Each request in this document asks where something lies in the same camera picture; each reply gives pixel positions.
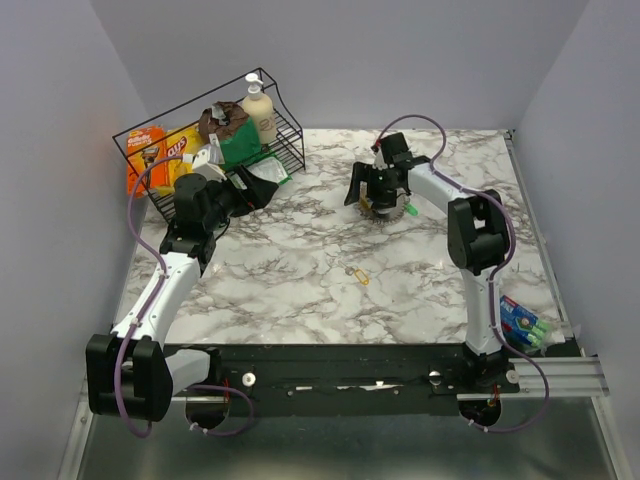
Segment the screw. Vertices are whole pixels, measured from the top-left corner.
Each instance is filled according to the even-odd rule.
[[[442,379],[440,378],[440,372],[436,370],[429,372],[429,382],[431,382],[431,385],[433,385],[434,387],[437,387],[438,385],[440,385],[442,383]]]
[[[520,380],[520,375],[515,370],[509,370],[505,375],[507,377],[507,382],[516,384]]]
[[[242,376],[242,384],[245,387],[252,387],[254,383],[256,383],[256,376],[253,373],[247,372]]]

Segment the soap bottle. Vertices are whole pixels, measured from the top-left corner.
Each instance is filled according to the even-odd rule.
[[[257,74],[250,73],[244,78],[250,85],[249,95],[244,97],[242,108],[253,120],[256,130],[258,130],[260,143],[271,143],[278,134],[276,119],[273,114],[273,102],[262,91],[263,83]]]

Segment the black metal base plate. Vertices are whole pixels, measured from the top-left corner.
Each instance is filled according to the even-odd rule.
[[[208,351],[215,365],[208,381],[228,380],[263,417],[458,415],[457,394],[492,391],[463,382],[469,368],[463,344],[166,345],[165,355],[179,348]],[[429,378],[434,371],[440,373],[437,385]],[[256,378],[251,387],[242,383],[249,372]],[[496,383],[501,392],[519,391],[504,376]],[[201,410],[202,402],[196,403]],[[229,415],[246,414],[244,402],[233,399]]]

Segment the brown bag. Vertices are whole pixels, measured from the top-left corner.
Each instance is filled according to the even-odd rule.
[[[249,115],[235,102],[216,102],[216,105],[222,108],[222,111],[229,119],[229,125],[220,125],[218,120],[212,117],[211,108],[207,108],[202,112],[198,122],[198,131],[205,145],[209,143],[210,133],[215,133],[218,136],[218,140],[223,142],[233,137],[240,127],[249,120]]]

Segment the circular saw blade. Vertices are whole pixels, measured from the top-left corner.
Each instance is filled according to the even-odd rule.
[[[371,208],[371,202],[367,198],[367,187],[365,184],[360,186],[360,201],[358,209],[363,217],[371,220],[377,225],[388,225],[399,221],[406,210],[409,198],[403,193],[398,194],[398,202],[393,208],[376,211]]]

